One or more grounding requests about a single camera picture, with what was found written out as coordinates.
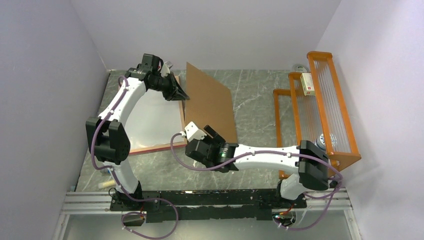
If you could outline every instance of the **small carton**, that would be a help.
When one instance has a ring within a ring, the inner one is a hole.
[[[314,82],[312,81],[312,75],[310,73],[302,73],[300,82],[302,83],[305,96],[315,96]]]

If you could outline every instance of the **marble table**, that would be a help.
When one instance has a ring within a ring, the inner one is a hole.
[[[109,76],[99,112],[103,111],[118,92],[118,76],[125,71],[112,71]],[[204,70],[231,90],[238,142],[257,147],[276,147],[276,126],[273,89],[289,89],[288,70]],[[185,70],[175,70],[184,88]],[[296,144],[296,132],[291,100],[281,96],[280,119],[283,145]],[[186,163],[197,168],[202,165],[176,150]],[[128,161],[143,190],[209,190],[209,189],[255,189],[275,188],[277,170],[246,169],[221,173],[199,172],[184,168],[169,150],[133,155]],[[89,152],[81,169],[77,192],[103,192],[109,188],[98,188],[98,184],[111,180],[109,174],[96,171]]]

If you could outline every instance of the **cardboard box flap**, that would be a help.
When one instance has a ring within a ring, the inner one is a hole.
[[[237,143],[231,91],[226,86],[187,62],[185,124],[198,128],[211,126],[229,143]]]

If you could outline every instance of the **wooden rack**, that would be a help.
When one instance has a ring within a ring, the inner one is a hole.
[[[288,74],[290,89],[274,89],[275,126],[277,147],[283,147],[279,96],[290,96],[293,106],[297,144],[301,140],[315,140],[324,135],[326,153],[331,165],[341,171],[361,159],[349,119],[348,110],[340,88],[333,55],[329,52],[311,51],[307,54],[315,96],[305,96],[300,81],[301,73]],[[335,139],[332,146],[331,137]],[[280,178],[287,178],[283,171]]]

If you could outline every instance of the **white wall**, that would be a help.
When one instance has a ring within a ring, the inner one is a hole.
[[[341,0],[72,0],[108,69],[143,53],[201,69],[307,63]]]
[[[343,0],[332,52],[362,160],[343,171],[365,240],[424,236],[424,1]]]
[[[51,239],[107,71],[69,0],[2,1],[0,238]]]

